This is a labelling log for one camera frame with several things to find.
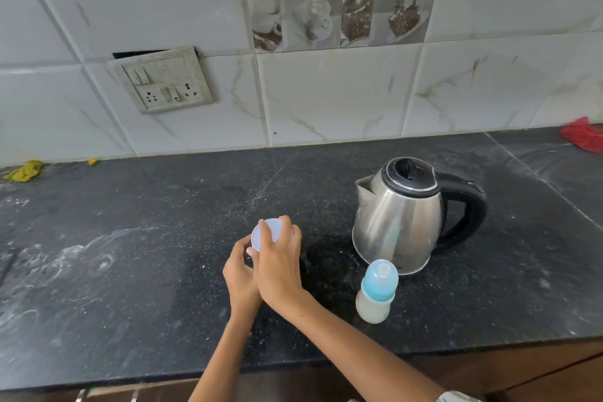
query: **kettle lid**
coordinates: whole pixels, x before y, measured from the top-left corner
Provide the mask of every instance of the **kettle lid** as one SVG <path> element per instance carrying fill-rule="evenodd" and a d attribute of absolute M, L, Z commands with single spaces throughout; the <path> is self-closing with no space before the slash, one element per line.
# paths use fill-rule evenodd
<path fill-rule="evenodd" d="M 383 181 L 399 194 L 430 197 L 438 193 L 438 182 L 432 165 L 417 158 L 395 158 L 382 169 Z"/>

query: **blue bottle cap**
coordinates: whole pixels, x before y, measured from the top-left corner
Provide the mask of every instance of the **blue bottle cap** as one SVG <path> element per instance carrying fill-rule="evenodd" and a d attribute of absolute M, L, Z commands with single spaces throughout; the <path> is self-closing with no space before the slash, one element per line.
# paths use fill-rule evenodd
<path fill-rule="evenodd" d="M 362 285 L 371 299 L 388 301 L 398 286 L 398 270 L 387 259 L 377 259 L 368 266 Z"/>

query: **kettle spout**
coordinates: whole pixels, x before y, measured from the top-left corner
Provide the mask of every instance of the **kettle spout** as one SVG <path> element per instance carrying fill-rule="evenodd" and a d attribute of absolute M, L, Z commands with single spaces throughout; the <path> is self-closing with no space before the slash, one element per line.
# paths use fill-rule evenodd
<path fill-rule="evenodd" d="M 364 208 L 367 205 L 370 205 L 373 200 L 377 198 L 377 196 L 370 190 L 371 180 L 374 175 L 370 175 L 369 177 L 360 178 L 356 180 L 356 191 L 358 192 L 358 204 L 360 208 Z"/>

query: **yellow cloth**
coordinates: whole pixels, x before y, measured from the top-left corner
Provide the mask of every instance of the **yellow cloth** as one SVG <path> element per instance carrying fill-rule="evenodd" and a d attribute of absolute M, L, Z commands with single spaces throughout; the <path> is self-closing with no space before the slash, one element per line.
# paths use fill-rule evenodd
<path fill-rule="evenodd" d="M 5 180 L 9 181 L 29 181 L 40 175 L 40 170 L 44 166 L 40 161 L 27 161 L 23 167 L 4 175 Z"/>

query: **hand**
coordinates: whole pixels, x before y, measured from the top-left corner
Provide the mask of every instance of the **hand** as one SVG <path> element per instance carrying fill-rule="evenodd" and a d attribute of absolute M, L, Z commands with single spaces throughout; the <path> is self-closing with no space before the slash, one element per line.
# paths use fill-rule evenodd
<path fill-rule="evenodd" d="M 243 252 L 251 244 L 251 234 L 236 242 L 222 270 L 230 294 L 231 318 L 242 315 L 245 319 L 253 320 L 262 304 L 260 291 L 253 279 L 253 269 L 243 261 Z"/>
<path fill-rule="evenodd" d="M 253 278 L 262 298 L 274 311 L 282 314 L 282 308 L 304 290 L 300 278 L 302 232 L 299 227 L 291 225 L 288 216 L 281 216 L 280 220 L 283 228 L 276 242 L 272 241 L 268 225 L 260 220 L 260 253 L 251 247 L 247 249 L 247 253 L 253 259 Z"/>

